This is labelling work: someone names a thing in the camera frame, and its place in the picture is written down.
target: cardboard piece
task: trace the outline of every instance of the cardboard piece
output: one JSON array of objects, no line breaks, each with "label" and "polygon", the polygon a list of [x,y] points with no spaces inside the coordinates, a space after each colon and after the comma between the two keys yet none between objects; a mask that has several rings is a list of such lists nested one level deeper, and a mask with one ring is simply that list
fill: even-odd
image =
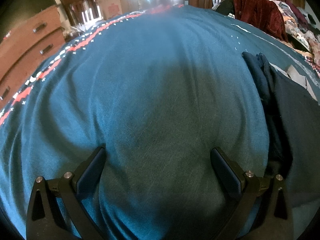
[{"label": "cardboard piece", "polygon": [[138,0],[97,0],[105,20],[139,10]]}]

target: metal handle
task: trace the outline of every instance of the metal handle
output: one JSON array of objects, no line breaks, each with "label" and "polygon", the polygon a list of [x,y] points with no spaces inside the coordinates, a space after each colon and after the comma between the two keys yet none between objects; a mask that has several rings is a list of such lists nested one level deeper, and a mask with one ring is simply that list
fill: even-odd
[{"label": "metal handle", "polygon": [[10,91],[10,87],[8,86],[3,92],[2,96],[0,96],[1,101],[9,94],[9,91]]},{"label": "metal handle", "polygon": [[33,32],[36,33],[47,26],[47,23],[41,23],[38,27],[33,29]]},{"label": "metal handle", "polygon": [[53,44],[48,45],[47,47],[45,47],[40,51],[40,54],[43,55],[44,53],[47,53],[50,49],[52,49],[52,47],[53,47]]}]

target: metal screw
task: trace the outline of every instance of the metal screw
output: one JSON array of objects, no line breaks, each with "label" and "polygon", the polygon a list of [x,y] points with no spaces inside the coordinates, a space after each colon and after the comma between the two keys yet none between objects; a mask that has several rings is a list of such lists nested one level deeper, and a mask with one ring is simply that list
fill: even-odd
[{"label": "metal screw", "polygon": [[279,181],[281,181],[281,180],[283,180],[283,177],[282,177],[280,174],[277,174],[277,175],[276,175],[276,179],[279,180]]},{"label": "metal screw", "polygon": [[65,177],[66,179],[69,179],[72,176],[72,172],[68,171],[66,172],[63,177]]},{"label": "metal screw", "polygon": [[252,171],[246,171],[245,172],[246,176],[248,176],[249,178],[254,176],[254,173]]},{"label": "metal screw", "polygon": [[39,183],[39,182],[41,182],[42,181],[42,177],[41,176],[39,176],[38,178],[36,178],[36,182],[37,183]]}]

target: blue bedsheet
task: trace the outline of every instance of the blue bedsheet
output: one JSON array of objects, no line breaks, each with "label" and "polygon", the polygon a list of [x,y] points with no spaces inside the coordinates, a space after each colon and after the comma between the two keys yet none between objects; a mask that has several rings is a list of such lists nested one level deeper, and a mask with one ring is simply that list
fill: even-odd
[{"label": "blue bedsheet", "polygon": [[[268,131],[243,51],[294,65],[320,99],[302,56],[211,10],[135,12],[66,44],[1,113],[0,200],[11,222],[25,237],[35,178],[73,171],[104,145],[106,166],[84,206],[110,239],[209,239],[234,204],[210,150],[258,176],[267,164]],[[294,210],[295,236],[319,204]]]}]

